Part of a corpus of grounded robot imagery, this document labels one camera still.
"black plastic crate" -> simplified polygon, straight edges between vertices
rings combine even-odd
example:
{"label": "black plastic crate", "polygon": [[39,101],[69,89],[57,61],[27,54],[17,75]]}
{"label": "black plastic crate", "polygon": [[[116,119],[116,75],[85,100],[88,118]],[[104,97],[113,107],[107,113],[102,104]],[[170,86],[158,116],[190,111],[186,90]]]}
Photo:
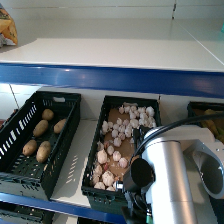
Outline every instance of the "black plastic crate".
{"label": "black plastic crate", "polygon": [[82,180],[82,193],[88,197],[89,203],[92,209],[122,214],[121,207],[127,206],[127,201],[124,194],[121,192],[112,192],[106,190],[95,189],[89,185],[90,177],[94,169],[95,155],[97,152],[97,142],[102,138],[100,136],[100,130],[103,121],[108,121],[110,109],[120,107],[124,102],[126,103],[137,103],[139,107],[153,107],[155,110],[155,121],[157,126],[161,126],[159,105],[157,100],[141,99],[141,98],[130,98],[130,97],[117,97],[117,96],[105,96],[103,105],[101,107],[100,117],[98,120],[96,132],[94,135],[91,151],[88,156],[88,162],[85,168],[83,180]]}
{"label": "black plastic crate", "polygon": [[[205,103],[205,102],[190,102],[187,106],[188,117],[195,117],[197,115],[203,115],[203,112],[207,109],[212,109],[214,111],[224,111],[224,104],[222,103]],[[223,127],[224,119],[215,119],[214,122],[217,124],[221,122]],[[202,127],[200,122],[195,123],[199,127]],[[209,196],[213,211],[217,217],[218,224],[224,224],[224,200],[223,199],[214,199]]]}
{"label": "black plastic crate", "polygon": [[[224,104],[222,103],[205,103],[205,102],[190,102],[187,106],[188,110],[188,117],[195,117],[197,115],[203,115],[203,112],[207,109],[212,109],[214,111],[224,111]],[[220,121],[223,119],[215,119],[214,122]],[[199,127],[201,127],[201,123],[197,122],[195,123]]]}
{"label": "black plastic crate", "polygon": [[92,219],[78,218],[77,224],[109,224],[109,222],[102,222]]}
{"label": "black plastic crate", "polygon": [[[0,130],[0,192],[48,200],[56,185],[61,167],[80,121],[80,94],[36,92]],[[51,154],[45,163],[36,161],[36,152],[26,157],[24,145],[33,139],[33,130],[42,119],[44,109],[55,116],[48,130],[39,138],[51,143]],[[61,119],[67,121],[60,134],[53,131]]]}
{"label": "black plastic crate", "polygon": [[16,224],[51,224],[54,212],[0,202],[0,218]]}

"brown paper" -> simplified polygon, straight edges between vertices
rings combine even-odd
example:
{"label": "brown paper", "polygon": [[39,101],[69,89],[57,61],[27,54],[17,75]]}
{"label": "brown paper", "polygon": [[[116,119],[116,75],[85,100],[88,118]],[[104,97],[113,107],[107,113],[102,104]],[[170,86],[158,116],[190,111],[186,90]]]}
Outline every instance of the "brown paper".
{"label": "brown paper", "polygon": [[[117,109],[111,109],[109,113],[108,121],[111,121],[113,122],[113,124],[116,124],[118,118],[120,118],[122,121],[124,121],[125,119],[128,119],[130,121],[129,114],[120,114]],[[104,142],[109,140],[114,140],[114,138],[111,136],[111,132],[108,132],[105,135]],[[130,140],[131,138],[125,138],[125,140],[122,141],[120,147],[115,147],[112,143],[110,143],[110,145],[114,147],[114,151],[119,151],[121,153],[121,157],[124,157],[128,161],[130,160],[132,154],[134,153],[134,144],[131,144]],[[110,162],[108,163],[109,170],[115,176],[119,176],[120,180],[122,181],[123,175],[125,174],[127,168],[121,168],[118,162],[115,162],[113,160],[113,156],[108,156],[108,157],[110,159]]]}
{"label": "brown paper", "polygon": [[0,4],[0,47],[3,45],[17,45],[16,26],[12,17]]}

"white shelf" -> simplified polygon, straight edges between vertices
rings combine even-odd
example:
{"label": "white shelf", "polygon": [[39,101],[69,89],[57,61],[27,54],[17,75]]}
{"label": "white shelf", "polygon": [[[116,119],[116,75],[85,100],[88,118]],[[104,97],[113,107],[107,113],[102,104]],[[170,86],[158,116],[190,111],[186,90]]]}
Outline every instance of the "white shelf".
{"label": "white shelf", "polygon": [[51,200],[90,208],[81,185],[96,125],[97,121],[80,121]]}
{"label": "white shelf", "polygon": [[214,57],[171,19],[16,20],[16,27],[19,45],[0,49],[0,62],[224,71],[220,34],[213,32],[221,54]]}

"white countertop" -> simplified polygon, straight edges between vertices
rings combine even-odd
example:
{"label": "white countertop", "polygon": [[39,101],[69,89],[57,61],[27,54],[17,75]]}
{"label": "white countertop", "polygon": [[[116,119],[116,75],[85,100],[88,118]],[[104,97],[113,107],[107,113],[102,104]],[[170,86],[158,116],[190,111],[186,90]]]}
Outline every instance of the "white countertop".
{"label": "white countertop", "polygon": [[[206,36],[211,25],[204,21]],[[16,20],[19,44],[0,49],[0,62],[223,72],[221,27],[208,50],[194,37],[200,23],[191,23],[186,30],[171,19]]]}

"crate handle hole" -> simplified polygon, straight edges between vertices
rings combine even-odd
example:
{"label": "crate handle hole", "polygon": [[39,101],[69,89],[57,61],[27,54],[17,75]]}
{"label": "crate handle hole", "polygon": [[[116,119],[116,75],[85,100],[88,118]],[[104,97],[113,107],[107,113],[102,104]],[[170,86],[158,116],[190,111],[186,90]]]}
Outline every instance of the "crate handle hole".
{"label": "crate handle hole", "polygon": [[64,103],[65,102],[65,98],[64,97],[53,97],[53,101],[54,102],[58,102],[58,103]]}
{"label": "crate handle hole", "polygon": [[14,141],[16,141],[16,136],[15,136],[14,131],[11,131],[11,132],[10,132],[10,134],[11,134],[11,136],[12,136],[13,140],[14,140]]}
{"label": "crate handle hole", "polygon": [[9,145],[8,141],[6,141],[6,145],[8,146],[8,148],[10,148],[10,145]]}
{"label": "crate handle hole", "polygon": [[22,123],[21,121],[19,121],[19,126],[20,126],[21,130],[24,129],[24,127],[23,127],[23,123]]}
{"label": "crate handle hole", "polygon": [[19,129],[18,128],[16,128],[16,131],[17,131],[18,135],[20,135],[20,132],[19,132]]}
{"label": "crate handle hole", "polygon": [[7,152],[7,148],[5,147],[5,145],[3,144],[3,148],[5,149],[5,151]]}
{"label": "crate handle hole", "polygon": [[0,148],[0,152],[1,152],[1,154],[4,156],[4,152],[3,152],[3,150]]}

